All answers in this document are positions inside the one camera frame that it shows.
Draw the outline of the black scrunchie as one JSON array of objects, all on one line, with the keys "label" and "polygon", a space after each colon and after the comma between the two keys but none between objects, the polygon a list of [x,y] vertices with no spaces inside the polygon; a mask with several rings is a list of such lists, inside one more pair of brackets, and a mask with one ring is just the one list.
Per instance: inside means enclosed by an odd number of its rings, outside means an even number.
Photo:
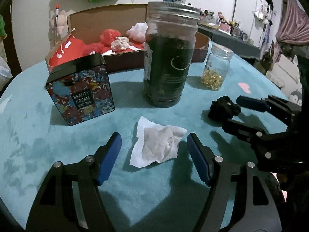
[{"label": "black scrunchie", "polygon": [[222,96],[216,101],[212,101],[208,118],[216,123],[223,123],[241,113],[239,105],[235,104],[230,97]]}]

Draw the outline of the white tissue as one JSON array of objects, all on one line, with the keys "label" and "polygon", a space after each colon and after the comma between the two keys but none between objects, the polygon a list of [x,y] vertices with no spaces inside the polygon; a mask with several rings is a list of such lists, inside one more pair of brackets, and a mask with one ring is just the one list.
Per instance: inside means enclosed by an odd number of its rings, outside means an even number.
[{"label": "white tissue", "polygon": [[164,163],[177,158],[179,143],[186,133],[187,130],[182,127],[162,126],[141,116],[129,164],[144,168],[154,162]]}]

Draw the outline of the cream fabric scrunchie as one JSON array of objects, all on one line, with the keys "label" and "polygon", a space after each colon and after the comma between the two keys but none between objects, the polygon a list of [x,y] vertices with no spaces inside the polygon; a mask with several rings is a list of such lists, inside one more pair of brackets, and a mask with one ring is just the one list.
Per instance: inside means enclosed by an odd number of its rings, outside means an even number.
[{"label": "cream fabric scrunchie", "polygon": [[130,40],[127,37],[116,37],[111,43],[110,48],[113,52],[125,51],[130,47]]}]

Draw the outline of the small jar golden capsules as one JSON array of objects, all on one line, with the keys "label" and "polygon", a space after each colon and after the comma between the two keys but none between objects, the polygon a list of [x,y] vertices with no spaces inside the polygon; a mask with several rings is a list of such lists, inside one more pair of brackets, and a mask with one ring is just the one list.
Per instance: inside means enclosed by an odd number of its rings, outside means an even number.
[{"label": "small jar golden capsules", "polygon": [[213,43],[201,77],[202,84],[209,90],[220,90],[229,71],[233,55],[232,50]]}]

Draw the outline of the dark cloth side table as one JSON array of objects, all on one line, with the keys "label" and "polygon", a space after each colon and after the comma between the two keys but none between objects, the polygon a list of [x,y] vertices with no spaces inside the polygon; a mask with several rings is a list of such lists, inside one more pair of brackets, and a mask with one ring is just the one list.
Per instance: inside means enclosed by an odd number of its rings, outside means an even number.
[{"label": "dark cloth side table", "polygon": [[260,59],[260,49],[242,39],[201,25],[198,32],[208,36],[212,42],[227,47],[240,57]]}]

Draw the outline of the floral beauty cream tin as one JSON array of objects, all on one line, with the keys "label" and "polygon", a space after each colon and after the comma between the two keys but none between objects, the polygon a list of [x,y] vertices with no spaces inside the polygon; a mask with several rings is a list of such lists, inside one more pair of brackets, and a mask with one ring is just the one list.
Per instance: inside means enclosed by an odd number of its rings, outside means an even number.
[{"label": "floral beauty cream tin", "polygon": [[54,67],[46,90],[69,126],[115,110],[105,60],[100,53]]}]

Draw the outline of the tall jar dark contents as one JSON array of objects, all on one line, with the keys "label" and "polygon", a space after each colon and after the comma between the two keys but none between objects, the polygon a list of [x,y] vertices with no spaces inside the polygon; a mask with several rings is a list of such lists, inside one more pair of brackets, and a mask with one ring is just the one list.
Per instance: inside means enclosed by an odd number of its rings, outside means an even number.
[{"label": "tall jar dark contents", "polygon": [[200,10],[173,2],[147,5],[143,91],[157,107],[172,107],[182,95],[193,57]]}]

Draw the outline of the white mesh pouf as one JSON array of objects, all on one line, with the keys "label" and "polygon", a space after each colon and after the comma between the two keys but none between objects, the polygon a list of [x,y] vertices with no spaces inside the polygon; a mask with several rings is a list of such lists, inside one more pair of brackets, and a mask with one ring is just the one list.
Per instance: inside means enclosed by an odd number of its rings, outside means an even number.
[{"label": "white mesh pouf", "polygon": [[126,35],[127,37],[135,42],[144,43],[146,39],[146,31],[148,29],[147,23],[136,23],[130,28]]}]

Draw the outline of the red fabric pouch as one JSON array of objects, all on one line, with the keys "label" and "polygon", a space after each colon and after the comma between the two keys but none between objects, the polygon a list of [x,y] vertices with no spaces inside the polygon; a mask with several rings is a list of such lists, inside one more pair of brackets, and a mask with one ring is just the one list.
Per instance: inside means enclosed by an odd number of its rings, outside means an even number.
[{"label": "red fabric pouch", "polygon": [[86,44],[83,40],[77,39],[69,34],[51,49],[46,57],[46,64],[49,72],[56,66],[83,57]]}]

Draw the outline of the cardboard box red lining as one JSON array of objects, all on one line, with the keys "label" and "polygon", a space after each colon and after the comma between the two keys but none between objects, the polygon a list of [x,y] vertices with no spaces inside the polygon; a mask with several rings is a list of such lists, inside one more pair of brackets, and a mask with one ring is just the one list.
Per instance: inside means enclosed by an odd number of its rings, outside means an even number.
[{"label": "cardboard box red lining", "polygon": [[96,53],[103,56],[109,73],[142,68],[146,13],[145,4],[121,4],[69,15],[67,36],[46,57],[49,71]]}]

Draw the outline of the red mesh pouf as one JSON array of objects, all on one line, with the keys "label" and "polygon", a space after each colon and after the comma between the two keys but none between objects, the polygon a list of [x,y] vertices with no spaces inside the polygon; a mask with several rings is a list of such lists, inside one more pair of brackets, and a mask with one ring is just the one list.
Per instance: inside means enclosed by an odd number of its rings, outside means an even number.
[{"label": "red mesh pouf", "polygon": [[110,47],[111,43],[120,36],[121,33],[118,30],[106,29],[100,34],[100,40],[105,47]]}]

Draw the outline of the pink plush toy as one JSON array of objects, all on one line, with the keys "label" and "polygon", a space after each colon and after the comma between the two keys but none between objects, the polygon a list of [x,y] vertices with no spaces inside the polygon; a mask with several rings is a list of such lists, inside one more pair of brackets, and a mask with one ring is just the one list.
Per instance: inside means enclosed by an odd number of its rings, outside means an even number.
[{"label": "pink plush toy", "polygon": [[56,9],[55,15],[50,18],[50,28],[57,36],[61,36],[66,26],[65,10]]}]

